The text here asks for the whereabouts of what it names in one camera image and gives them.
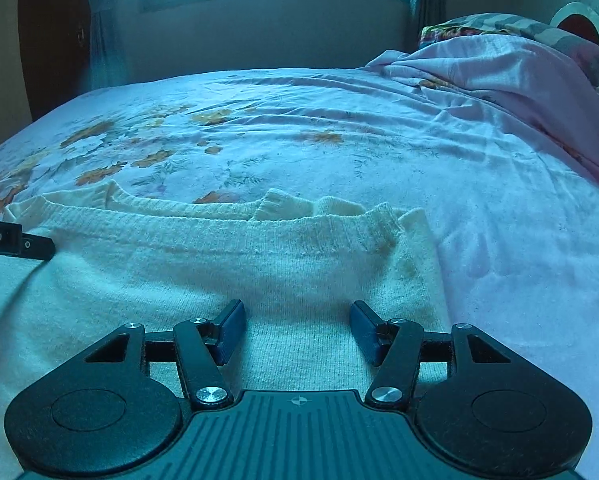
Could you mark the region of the white knit sweater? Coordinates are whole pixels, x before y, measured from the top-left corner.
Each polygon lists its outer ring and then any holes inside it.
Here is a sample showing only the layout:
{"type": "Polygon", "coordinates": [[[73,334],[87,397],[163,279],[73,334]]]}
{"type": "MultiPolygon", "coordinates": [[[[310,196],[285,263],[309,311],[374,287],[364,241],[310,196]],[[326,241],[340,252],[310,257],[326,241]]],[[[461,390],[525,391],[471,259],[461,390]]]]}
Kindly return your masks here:
{"type": "Polygon", "coordinates": [[[8,206],[50,237],[48,262],[0,256],[0,479],[20,466],[4,411],[34,380],[127,322],[168,330],[239,299],[248,331],[230,385],[365,390],[348,325],[365,301],[432,332],[450,322],[433,235],[419,208],[367,208],[271,190],[242,204],[149,200],[108,182],[8,206]]]}

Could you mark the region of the floral bed sheet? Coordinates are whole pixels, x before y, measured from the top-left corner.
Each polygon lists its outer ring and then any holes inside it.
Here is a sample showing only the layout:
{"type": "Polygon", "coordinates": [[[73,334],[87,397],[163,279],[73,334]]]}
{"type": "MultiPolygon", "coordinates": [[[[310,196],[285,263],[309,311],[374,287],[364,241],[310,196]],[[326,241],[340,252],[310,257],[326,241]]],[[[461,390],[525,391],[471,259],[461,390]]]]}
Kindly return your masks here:
{"type": "Polygon", "coordinates": [[[423,210],[450,326],[471,323],[583,398],[599,479],[599,182],[499,108],[356,70],[238,70],[100,89],[0,146],[8,206],[114,182],[184,204],[277,190],[423,210]]]}

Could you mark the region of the dark wooden door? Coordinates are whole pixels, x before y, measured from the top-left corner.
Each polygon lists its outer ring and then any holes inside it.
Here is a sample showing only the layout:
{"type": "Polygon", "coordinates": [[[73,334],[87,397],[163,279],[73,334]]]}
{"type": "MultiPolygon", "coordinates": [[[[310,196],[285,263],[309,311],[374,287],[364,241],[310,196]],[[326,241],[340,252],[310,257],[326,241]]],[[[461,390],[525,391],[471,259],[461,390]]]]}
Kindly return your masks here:
{"type": "Polygon", "coordinates": [[[37,120],[90,86],[88,0],[18,0],[23,78],[37,120]]]}

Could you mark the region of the left side curtain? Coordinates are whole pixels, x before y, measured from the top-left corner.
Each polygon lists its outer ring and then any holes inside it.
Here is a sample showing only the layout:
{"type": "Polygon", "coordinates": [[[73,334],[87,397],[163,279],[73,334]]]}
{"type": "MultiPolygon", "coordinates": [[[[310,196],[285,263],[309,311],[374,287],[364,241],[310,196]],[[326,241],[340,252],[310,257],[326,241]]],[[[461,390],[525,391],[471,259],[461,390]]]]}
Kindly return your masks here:
{"type": "Polygon", "coordinates": [[[128,68],[117,6],[120,0],[88,0],[90,85],[92,90],[126,84],[128,68]]]}

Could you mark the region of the pink blanket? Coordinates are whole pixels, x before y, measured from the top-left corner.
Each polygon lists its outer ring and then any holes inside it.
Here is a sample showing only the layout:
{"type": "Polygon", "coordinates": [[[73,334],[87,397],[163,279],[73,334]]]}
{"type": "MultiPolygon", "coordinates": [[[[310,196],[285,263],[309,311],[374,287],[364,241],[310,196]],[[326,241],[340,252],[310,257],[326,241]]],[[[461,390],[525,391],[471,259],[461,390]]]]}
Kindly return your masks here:
{"type": "Polygon", "coordinates": [[[497,107],[550,139],[599,182],[599,48],[565,40],[567,53],[514,35],[461,36],[411,54],[387,50],[365,69],[497,107]]]}

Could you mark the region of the floral pillow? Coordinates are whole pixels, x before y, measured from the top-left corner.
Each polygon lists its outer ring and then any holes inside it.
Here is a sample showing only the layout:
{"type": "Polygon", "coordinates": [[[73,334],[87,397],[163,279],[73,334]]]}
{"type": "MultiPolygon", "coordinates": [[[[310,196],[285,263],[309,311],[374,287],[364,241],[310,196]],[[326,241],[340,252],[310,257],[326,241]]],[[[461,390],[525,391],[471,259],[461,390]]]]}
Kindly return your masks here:
{"type": "Polygon", "coordinates": [[[478,13],[426,26],[421,30],[418,48],[455,37],[485,34],[519,36],[554,48],[575,62],[599,94],[599,46],[567,30],[520,15],[478,13]]]}

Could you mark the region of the white red headboard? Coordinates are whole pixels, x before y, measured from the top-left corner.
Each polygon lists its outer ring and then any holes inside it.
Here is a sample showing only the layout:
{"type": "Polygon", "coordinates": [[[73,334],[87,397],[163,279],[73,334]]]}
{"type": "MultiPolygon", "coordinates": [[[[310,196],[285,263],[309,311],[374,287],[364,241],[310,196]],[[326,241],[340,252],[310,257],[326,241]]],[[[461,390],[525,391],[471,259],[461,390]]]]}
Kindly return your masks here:
{"type": "Polygon", "coordinates": [[[553,14],[550,25],[599,46],[599,13],[581,2],[569,2],[553,14]]]}

